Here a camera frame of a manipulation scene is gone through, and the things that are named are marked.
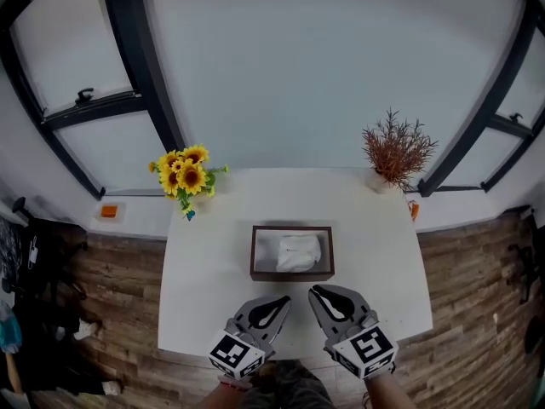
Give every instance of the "sunflower bouquet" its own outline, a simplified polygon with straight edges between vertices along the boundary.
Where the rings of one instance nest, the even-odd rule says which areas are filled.
[[[150,162],[151,173],[159,174],[159,183],[163,187],[167,199],[178,200],[181,210],[191,221],[195,215],[191,197],[206,193],[215,195],[215,174],[227,173],[227,165],[223,168],[206,169],[209,151],[203,145],[192,146],[182,152],[172,151],[162,156],[158,162]]]

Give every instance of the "wooden floor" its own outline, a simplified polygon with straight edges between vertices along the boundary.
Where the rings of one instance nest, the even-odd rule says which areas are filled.
[[[76,229],[62,232],[74,242],[82,238]],[[98,337],[77,343],[77,349],[105,375],[122,380],[125,389],[117,397],[33,393],[38,406],[162,408],[198,401],[215,387],[217,371],[203,358],[157,348],[164,243],[96,235],[87,240],[89,250],[71,272],[89,298],[64,301],[102,320]],[[525,356],[523,341],[539,310],[538,284],[531,301],[519,306],[519,287],[506,282],[519,265],[508,245],[529,244],[529,228],[505,216],[421,234],[419,241],[433,330],[400,343],[395,376],[422,409],[528,407],[538,355]],[[348,371],[327,357],[303,363],[338,408],[361,407],[363,383]]]

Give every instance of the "gray pants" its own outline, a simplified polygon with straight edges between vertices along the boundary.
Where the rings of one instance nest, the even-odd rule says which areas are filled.
[[[335,409],[324,385],[299,360],[278,361],[274,378],[274,391],[253,388],[238,409]]]

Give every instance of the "sunflower center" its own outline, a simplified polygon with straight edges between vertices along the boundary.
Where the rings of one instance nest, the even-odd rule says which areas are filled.
[[[192,187],[193,185],[195,185],[195,183],[197,183],[197,181],[198,181],[197,171],[191,170],[191,171],[188,171],[186,173],[186,183],[187,183],[187,185]]]

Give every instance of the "white table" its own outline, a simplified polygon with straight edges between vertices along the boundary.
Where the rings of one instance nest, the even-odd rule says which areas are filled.
[[[426,274],[407,204],[376,194],[356,169],[235,170],[188,222],[175,210],[164,257],[158,346],[206,355],[211,338],[252,298],[287,294],[292,306],[274,341],[276,359],[322,354],[325,335],[307,300],[312,283],[255,282],[255,224],[331,226],[336,275],[359,291],[396,339],[432,328]]]

